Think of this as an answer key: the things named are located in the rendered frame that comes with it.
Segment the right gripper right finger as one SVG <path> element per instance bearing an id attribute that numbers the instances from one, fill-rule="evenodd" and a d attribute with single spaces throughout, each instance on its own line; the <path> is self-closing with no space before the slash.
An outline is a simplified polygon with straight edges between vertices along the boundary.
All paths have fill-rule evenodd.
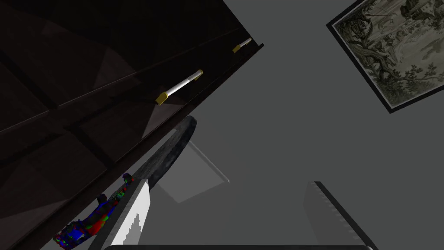
<path id="1" fill-rule="evenodd" d="M 379 250 L 320 181 L 310 181 L 304 210 L 319 245 L 331 250 Z"/>

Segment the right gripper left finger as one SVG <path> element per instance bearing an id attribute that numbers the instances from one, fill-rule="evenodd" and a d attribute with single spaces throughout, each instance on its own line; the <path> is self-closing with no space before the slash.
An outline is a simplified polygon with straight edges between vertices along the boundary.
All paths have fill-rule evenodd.
<path id="1" fill-rule="evenodd" d="M 88 250 L 117 250 L 115 246 L 137 244 L 150 208 L 147 179 L 136 179 L 95 236 Z"/>

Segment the multicoloured toy figure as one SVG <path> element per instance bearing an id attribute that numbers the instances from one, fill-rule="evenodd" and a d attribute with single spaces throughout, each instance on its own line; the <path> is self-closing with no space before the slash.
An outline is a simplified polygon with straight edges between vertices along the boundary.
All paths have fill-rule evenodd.
<path id="1" fill-rule="evenodd" d="M 72 221 L 52 239 L 64 250 L 72 250 L 96 235 L 105 225 L 117 204 L 127 191 L 127 187 L 134 181 L 129 174 L 123 174 L 124 185 L 110 198 L 105 194 L 97 196 L 98 206 L 83 220 Z"/>

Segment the black round plate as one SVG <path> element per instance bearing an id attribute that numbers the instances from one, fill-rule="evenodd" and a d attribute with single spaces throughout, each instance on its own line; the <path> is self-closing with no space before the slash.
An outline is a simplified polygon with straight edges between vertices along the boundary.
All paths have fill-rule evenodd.
<path id="1" fill-rule="evenodd" d="M 175 132 L 155 153 L 135 171 L 135 179 L 147 179 L 149 188 L 169 171 L 174 162 L 182 154 L 197 126 L 192 116 L 185 117 L 176 127 Z"/>

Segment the dark brown cupboard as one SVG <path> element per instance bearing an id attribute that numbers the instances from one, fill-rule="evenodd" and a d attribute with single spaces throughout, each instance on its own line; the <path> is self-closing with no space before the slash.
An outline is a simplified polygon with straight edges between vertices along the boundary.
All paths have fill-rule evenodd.
<path id="1" fill-rule="evenodd" d="M 262 47 L 224 0 L 0 0 L 0 250 L 39 250 Z"/>

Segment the framed landscape picture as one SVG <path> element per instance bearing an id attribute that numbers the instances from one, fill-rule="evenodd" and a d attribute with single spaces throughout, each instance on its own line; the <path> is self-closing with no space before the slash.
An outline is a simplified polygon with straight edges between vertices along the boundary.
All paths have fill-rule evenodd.
<path id="1" fill-rule="evenodd" d="M 444 90 L 444 0 L 356 0 L 327 28 L 389 113 Z"/>

